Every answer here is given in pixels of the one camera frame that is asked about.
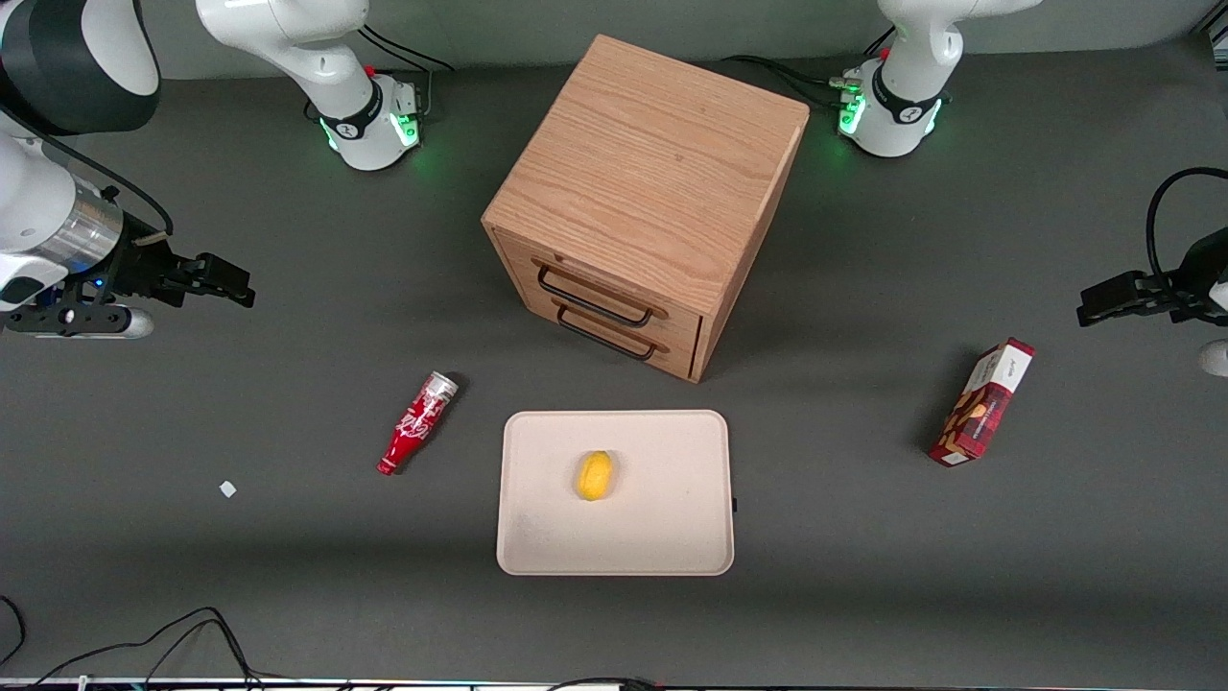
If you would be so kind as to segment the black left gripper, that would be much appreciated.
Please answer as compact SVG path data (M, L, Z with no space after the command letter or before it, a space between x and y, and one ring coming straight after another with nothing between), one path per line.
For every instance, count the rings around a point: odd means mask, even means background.
M1168 314L1174 323L1227 323L1226 227L1192 242L1179 268L1169 272L1160 270L1153 226L1144 228L1144 249L1152 275L1127 271L1084 288L1077 307L1079 326L1140 314Z

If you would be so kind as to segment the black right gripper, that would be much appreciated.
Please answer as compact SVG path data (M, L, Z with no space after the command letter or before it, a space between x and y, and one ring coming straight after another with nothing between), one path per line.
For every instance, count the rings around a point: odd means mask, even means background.
M118 244L91 270L91 281L106 295L158 299L181 307L187 295L223 298L251 309L257 293L251 274L215 254L196 255L196 275L188 258L171 250L168 236L124 216Z

